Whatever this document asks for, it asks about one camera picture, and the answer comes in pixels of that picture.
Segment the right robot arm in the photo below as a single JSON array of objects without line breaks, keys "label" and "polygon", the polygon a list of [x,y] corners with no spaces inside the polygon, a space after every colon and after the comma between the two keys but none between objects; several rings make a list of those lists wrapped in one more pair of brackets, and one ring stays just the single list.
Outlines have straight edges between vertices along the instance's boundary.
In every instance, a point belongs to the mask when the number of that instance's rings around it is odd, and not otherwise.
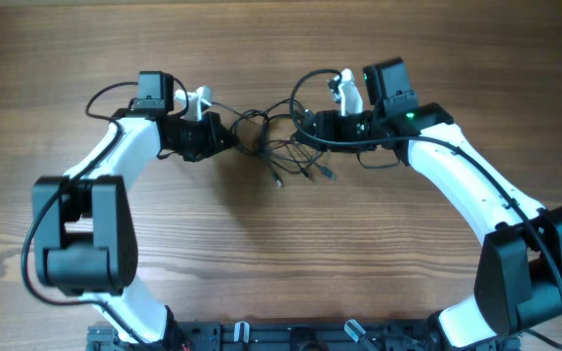
[{"label": "right robot arm", "polygon": [[481,246],[472,294],[421,321],[418,334],[386,328],[381,347],[506,350],[523,334],[537,336],[538,325],[562,317],[562,207],[520,191],[442,106],[420,104],[403,59],[367,65],[362,75],[358,88],[351,70],[328,71],[333,110],[291,103],[296,140],[321,152],[393,152],[440,190]]}]

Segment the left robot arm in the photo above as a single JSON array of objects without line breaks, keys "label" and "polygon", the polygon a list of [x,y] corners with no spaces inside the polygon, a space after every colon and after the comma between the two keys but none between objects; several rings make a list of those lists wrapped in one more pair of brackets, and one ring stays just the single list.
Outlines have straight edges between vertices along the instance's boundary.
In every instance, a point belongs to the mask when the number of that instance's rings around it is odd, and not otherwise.
[{"label": "left robot arm", "polygon": [[200,162],[237,140],[212,111],[210,88],[190,92],[162,71],[143,71],[133,85],[137,95],[106,117],[107,133],[88,156],[34,183],[21,278],[45,304],[94,306],[127,347],[188,350],[171,309],[137,275],[128,192],[153,160],[177,154]]}]

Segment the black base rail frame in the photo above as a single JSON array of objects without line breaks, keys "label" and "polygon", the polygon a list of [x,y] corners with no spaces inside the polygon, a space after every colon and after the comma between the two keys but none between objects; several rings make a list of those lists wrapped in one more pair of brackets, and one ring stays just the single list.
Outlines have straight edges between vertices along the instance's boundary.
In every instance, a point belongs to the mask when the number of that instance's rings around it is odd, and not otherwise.
[{"label": "black base rail frame", "polygon": [[427,320],[388,320],[360,324],[249,324],[212,322],[179,324],[180,350],[452,350],[437,326]]}]

